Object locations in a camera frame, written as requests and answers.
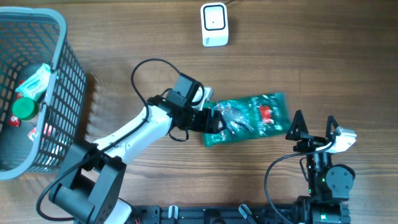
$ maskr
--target wood grain surface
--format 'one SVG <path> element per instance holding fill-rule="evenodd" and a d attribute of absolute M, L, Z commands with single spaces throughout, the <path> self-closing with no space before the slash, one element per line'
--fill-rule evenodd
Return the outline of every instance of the wood grain surface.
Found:
<path fill-rule="evenodd" d="M 397 223 L 398 2 L 238 1 L 228 7 L 228 45 L 214 48 L 201 44 L 202 4 L 32 6 L 65 16 L 68 40 L 92 81 L 86 139 L 104 137 L 140 112 L 131 71 L 141 60 L 164 58 L 212 86 L 216 100 L 283 91 L 290 114 L 303 110 L 311 134 L 324 135 L 331 114 L 354 128 L 357 143 L 333 156 L 333 163 L 357 174 L 349 200 L 353 223 Z M 135 79 L 145 98 L 176 80 L 158 62 L 143 65 Z M 207 149 L 197 133 L 190 136 L 149 146 L 128 166 L 120 196 L 133 205 L 261 205 L 267 203 L 267 167 L 294 145 L 279 136 Z M 0 223 L 49 223 L 36 214 L 35 203 L 53 178 L 26 174 L 1 182 Z M 308 194 L 299 159 L 275 166 L 269 191 L 276 203 Z M 43 208 L 68 215 L 48 201 Z"/>

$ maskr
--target white power adapter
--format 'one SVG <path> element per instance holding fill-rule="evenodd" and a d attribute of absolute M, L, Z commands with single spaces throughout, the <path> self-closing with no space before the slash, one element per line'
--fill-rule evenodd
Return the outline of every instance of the white power adapter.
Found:
<path fill-rule="evenodd" d="M 228 17 L 222 2 L 207 3 L 200 9 L 203 46 L 215 47 L 228 43 Z"/>

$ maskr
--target white device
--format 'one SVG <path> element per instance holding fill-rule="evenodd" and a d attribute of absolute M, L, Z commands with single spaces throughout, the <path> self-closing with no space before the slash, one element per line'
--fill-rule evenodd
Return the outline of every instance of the white device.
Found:
<path fill-rule="evenodd" d="M 207 3 L 200 8 L 203 46 L 215 47 L 228 43 L 228 16 L 222 2 Z"/>
<path fill-rule="evenodd" d="M 338 135 L 336 136 L 335 144 L 327 150 L 329 153 L 336 154 L 339 152 L 345 152 L 356 141 L 356 133 L 354 130 L 338 126 L 336 128 L 336 133 Z M 330 144 L 331 143 L 327 144 L 326 146 L 318 147 L 317 151 L 326 149 Z"/>

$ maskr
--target gray plastic basket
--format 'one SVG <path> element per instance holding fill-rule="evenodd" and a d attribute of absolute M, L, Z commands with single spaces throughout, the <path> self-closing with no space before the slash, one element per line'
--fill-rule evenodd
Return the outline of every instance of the gray plastic basket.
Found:
<path fill-rule="evenodd" d="M 9 118 L 19 82 L 43 63 L 51 66 L 52 74 L 31 141 L 27 134 L 34 127 L 26 122 L 10 126 Z M 58 170 L 76 137 L 85 91 L 86 75 L 68 43 L 61 14 L 0 7 L 0 180 Z"/>

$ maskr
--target green snack bag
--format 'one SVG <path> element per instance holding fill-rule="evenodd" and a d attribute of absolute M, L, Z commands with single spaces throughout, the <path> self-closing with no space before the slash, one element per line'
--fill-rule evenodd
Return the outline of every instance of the green snack bag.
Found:
<path fill-rule="evenodd" d="M 203 135 L 206 147 L 285 134 L 290 128 L 283 93 L 208 102 L 204 107 L 220 110 L 227 125 L 218 134 Z"/>

